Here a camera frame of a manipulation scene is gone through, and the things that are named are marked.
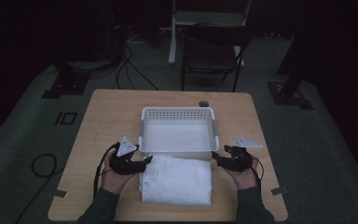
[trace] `black chair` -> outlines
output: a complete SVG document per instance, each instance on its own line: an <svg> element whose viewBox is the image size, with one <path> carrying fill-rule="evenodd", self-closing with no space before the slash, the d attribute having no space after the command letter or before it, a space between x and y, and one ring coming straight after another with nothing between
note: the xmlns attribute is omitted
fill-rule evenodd
<svg viewBox="0 0 358 224"><path fill-rule="evenodd" d="M254 32L248 26L221 26L196 23L186 29L182 60L182 91L185 89L186 73L222 74L224 81L235 72L235 91L241 70L242 55ZM236 54L234 47L240 50Z"/></svg>

